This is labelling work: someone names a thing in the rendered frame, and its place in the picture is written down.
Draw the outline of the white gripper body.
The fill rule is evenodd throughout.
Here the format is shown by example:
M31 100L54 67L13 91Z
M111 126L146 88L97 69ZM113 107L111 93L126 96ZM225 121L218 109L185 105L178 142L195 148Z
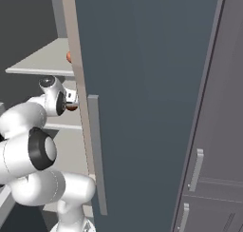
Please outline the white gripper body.
M65 90L65 100L68 104L77 105L79 103L77 91L67 88Z

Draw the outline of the pale grey freezer shelf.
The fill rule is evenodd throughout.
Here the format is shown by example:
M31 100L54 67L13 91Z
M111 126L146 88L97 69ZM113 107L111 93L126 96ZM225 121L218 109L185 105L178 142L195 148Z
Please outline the pale grey freezer shelf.
M52 136L58 149L53 168L96 179L88 170L84 136L80 126L46 124L45 130Z
M6 73L56 75L73 77L71 64L66 60L66 38L57 38L30 56L6 69Z

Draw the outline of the dark blue freezer door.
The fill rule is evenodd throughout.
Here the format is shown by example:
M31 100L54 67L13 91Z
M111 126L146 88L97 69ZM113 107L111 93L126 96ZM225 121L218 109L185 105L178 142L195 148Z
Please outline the dark blue freezer door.
M73 0L71 53L99 98L97 232L170 232L218 0Z

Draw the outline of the grey freezer body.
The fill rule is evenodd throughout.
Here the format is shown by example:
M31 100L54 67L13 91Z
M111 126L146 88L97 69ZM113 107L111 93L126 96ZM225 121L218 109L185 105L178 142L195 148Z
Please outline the grey freezer body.
M88 170L95 175L75 0L0 0L0 115L42 95L39 81L49 76L6 73L6 69L57 38L68 41L74 76L51 76L65 88L76 90L79 103L75 111L49 117L46 124L82 128ZM84 214L92 222L91 201L84 204ZM0 232L49 232L57 222L56 203L21 205L12 198L9 187L0 184Z

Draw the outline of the grey cupboard door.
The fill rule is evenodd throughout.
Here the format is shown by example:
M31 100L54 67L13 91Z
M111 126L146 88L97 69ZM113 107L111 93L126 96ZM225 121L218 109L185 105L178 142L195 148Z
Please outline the grey cupboard door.
M183 204L190 205L184 232L243 232L243 203L182 196L172 232L178 232Z
M243 0L222 1L197 110L183 191L243 203ZM196 191L190 192L191 161L198 148L204 160Z

